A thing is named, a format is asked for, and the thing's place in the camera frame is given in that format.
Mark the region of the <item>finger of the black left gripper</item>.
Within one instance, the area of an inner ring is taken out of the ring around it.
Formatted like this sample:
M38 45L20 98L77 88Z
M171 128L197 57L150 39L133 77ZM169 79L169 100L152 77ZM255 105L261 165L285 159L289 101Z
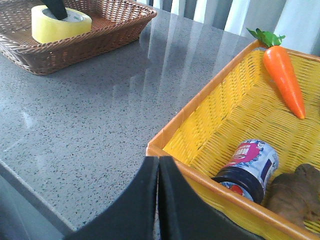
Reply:
M51 11L57 20L63 20L68 17L63 0L41 0L41 2Z

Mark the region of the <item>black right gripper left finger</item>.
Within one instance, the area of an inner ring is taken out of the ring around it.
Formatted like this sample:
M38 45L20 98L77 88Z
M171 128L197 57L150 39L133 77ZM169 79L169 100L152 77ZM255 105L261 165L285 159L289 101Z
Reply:
M104 212L65 240L152 240L159 159L146 156L138 173Z

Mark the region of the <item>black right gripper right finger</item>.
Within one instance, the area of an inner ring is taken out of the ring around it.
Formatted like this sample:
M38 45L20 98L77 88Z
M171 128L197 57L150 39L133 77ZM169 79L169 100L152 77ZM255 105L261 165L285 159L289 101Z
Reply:
M163 240L259 240L192 189L173 158L159 158L158 214Z

